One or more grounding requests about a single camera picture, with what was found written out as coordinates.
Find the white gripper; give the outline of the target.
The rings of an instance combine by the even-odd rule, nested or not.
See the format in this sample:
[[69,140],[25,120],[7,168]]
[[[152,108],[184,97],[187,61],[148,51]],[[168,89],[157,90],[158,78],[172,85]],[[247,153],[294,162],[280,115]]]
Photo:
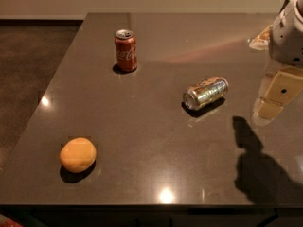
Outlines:
[[[303,0],[285,0],[272,26],[264,28],[249,42],[255,50],[267,50],[282,64],[303,66]],[[284,67],[267,74],[260,85],[253,107],[253,122],[271,123],[303,91],[303,69]]]

